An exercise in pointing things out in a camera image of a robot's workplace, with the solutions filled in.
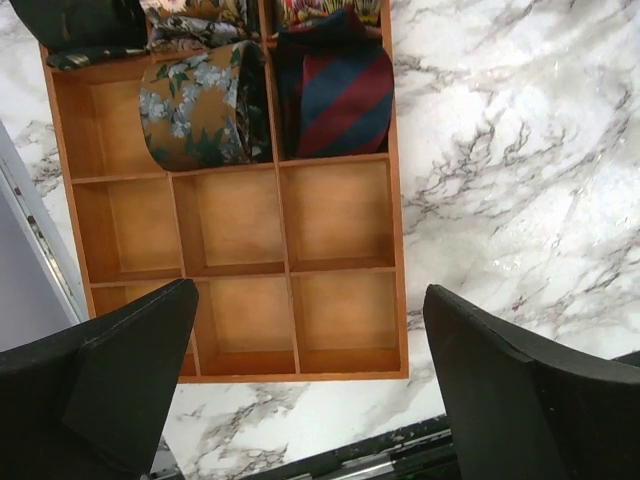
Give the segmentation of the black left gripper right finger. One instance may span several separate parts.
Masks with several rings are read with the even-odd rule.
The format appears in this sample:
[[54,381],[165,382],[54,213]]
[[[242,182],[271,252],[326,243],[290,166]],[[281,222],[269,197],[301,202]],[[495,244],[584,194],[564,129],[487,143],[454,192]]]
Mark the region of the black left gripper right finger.
[[441,285],[423,318],[463,478],[638,478],[637,352],[574,350]]

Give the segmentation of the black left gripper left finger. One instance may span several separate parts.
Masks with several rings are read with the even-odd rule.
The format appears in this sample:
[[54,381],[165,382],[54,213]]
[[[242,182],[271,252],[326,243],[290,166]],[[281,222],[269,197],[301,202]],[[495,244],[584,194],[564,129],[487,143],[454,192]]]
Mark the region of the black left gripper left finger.
[[4,479],[139,479],[151,470],[199,293],[174,280],[1,355]]

